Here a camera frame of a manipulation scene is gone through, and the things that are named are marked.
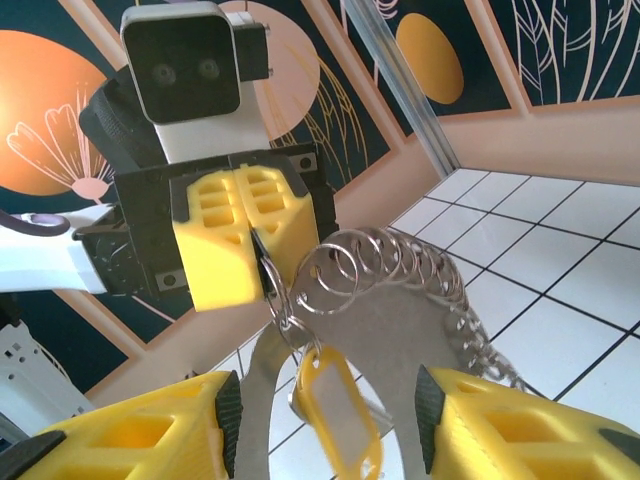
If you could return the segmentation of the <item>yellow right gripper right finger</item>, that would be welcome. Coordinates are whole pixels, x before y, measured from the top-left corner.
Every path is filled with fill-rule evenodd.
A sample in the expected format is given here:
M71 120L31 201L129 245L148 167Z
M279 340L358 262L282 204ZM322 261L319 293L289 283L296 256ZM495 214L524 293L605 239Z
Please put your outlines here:
M640 480L640 434L602 416L425 366L414 401L432 480Z

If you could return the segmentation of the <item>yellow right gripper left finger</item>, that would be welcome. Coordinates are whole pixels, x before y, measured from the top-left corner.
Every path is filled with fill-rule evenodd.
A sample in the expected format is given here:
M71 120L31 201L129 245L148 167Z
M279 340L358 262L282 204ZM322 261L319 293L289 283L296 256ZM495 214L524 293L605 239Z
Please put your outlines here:
M214 371L54 424L0 453L0 480L231 480L240 380Z

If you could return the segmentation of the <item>yellow key tag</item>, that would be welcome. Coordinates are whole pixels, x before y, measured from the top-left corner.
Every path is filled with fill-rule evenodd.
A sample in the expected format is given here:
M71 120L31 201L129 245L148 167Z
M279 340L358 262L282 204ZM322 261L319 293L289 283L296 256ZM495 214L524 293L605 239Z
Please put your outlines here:
M281 314L276 325L291 344L301 335L291 410L310 425L337 480L379 480L384 457L381 433L347 359L302 320Z

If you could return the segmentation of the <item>white plastic crate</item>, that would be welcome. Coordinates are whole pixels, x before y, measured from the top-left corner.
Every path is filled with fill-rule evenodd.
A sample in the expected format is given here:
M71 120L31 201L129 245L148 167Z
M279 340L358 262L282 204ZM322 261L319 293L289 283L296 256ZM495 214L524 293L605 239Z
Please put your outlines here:
M93 409L24 323L0 328L0 439L15 444Z

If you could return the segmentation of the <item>aluminium corner post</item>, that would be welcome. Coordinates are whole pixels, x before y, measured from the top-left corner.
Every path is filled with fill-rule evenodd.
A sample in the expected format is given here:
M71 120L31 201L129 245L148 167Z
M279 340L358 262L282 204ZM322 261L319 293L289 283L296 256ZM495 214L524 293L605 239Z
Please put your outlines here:
M378 61L380 73L436 173L440 178L449 176L460 163L386 21L372 0L345 0L345 10L369 54Z

